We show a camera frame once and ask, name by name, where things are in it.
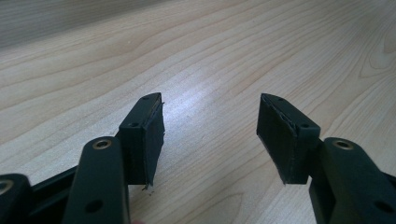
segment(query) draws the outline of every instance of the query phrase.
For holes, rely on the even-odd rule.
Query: black linkage arm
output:
[[[163,135],[161,94],[140,98],[115,137],[87,143],[77,167],[32,187],[0,175],[0,224],[129,223],[127,185],[153,185]]]
[[[318,223],[396,223],[395,177],[357,144],[319,140],[319,126],[288,101],[262,94],[257,135],[285,184],[306,184]]]

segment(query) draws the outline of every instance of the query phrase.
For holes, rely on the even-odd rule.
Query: black plastic part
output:
[[[327,138],[319,156],[335,196],[330,223],[396,223],[396,191],[360,146]]]
[[[153,185],[164,132],[161,94],[140,98],[116,135],[122,144],[129,185]]]
[[[0,175],[0,224],[25,223],[33,207],[32,189],[25,175]]]
[[[335,207],[335,196],[329,182],[318,182],[316,179],[312,179],[309,187],[309,196],[315,211],[317,223],[330,223]]]
[[[263,93],[257,135],[285,184],[306,184],[308,151],[319,144],[319,126],[285,99]]]
[[[63,224],[129,223],[120,141],[100,137],[83,148]]]
[[[35,208],[28,223],[61,223],[77,167],[33,186]]]

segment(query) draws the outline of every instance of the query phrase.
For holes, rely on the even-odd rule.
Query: wooden table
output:
[[[262,92],[396,175],[396,2],[1,1],[0,172],[36,184],[160,91],[147,223],[315,223],[255,134]]]

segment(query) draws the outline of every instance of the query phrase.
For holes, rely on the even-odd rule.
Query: light wood surface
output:
[[[315,223],[308,186],[284,186],[255,134],[262,92],[361,145],[396,175],[396,2],[1,1],[0,173],[32,184],[114,135],[160,91],[147,223]]]

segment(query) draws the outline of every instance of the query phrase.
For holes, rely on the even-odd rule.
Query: mounting hole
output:
[[[128,126],[129,127],[137,127],[139,125],[139,123],[129,123]]]
[[[111,141],[108,139],[101,139],[93,143],[93,149],[105,149],[111,146]]]
[[[9,191],[13,185],[14,185],[14,181],[12,180],[8,180],[8,179],[0,180],[0,195]]]
[[[332,144],[335,145],[336,147],[339,147],[339,148],[344,149],[344,150],[353,149],[352,144],[350,144],[350,143],[348,143],[346,141],[343,141],[343,140],[334,140],[332,142]]]
[[[95,200],[85,205],[85,212],[86,213],[95,213],[99,211],[103,207],[102,200]]]
[[[375,204],[376,208],[378,208],[379,210],[381,210],[385,213],[394,213],[393,208],[387,203],[377,201],[377,202],[374,202],[374,204]]]

